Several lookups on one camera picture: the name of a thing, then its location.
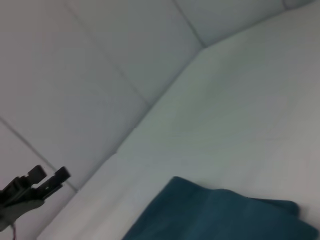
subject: teal towel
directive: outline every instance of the teal towel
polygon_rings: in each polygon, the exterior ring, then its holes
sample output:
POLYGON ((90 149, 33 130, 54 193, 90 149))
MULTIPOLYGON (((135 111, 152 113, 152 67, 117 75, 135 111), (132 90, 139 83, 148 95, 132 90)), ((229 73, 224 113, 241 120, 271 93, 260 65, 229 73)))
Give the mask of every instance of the teal towel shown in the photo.
POLYGON ((292 201, 244 197, 174 177, 123 240, 315 240, 292 201))

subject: white surface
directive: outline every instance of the white surface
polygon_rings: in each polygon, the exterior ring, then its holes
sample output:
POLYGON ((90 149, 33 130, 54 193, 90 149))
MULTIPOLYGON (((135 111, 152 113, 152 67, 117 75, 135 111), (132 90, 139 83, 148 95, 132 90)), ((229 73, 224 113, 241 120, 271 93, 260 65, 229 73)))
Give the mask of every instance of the white surface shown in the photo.
POLYGON ((150 104, 201 49, 172 0, 67 2, 150 104))
MULTIPOLYGON (((25 176, 33 167, 41 165, 48 177, 54 171, 31 152, 16 136, 0 123, 0 189, 14 178, 25 176)), ((41 231, 54 219, 58 212, 76 194, 68 185, 53 194, 41 208, 30 211, 16 222, 17 239, 35 240, 41 231)), ((0 232, 0 240, 11 240, 12 229, 0 232)))
POLYGON ((121 240, 173 177, 320 229, 320 2, 204 50, 39 240, 121 240))
POLYGON ((285 11, 282 0, 174 0, 210 46, 285 11))
POLYGON ((0 2, 0 115, 80 188, 148 109, 59 0, 0 2))

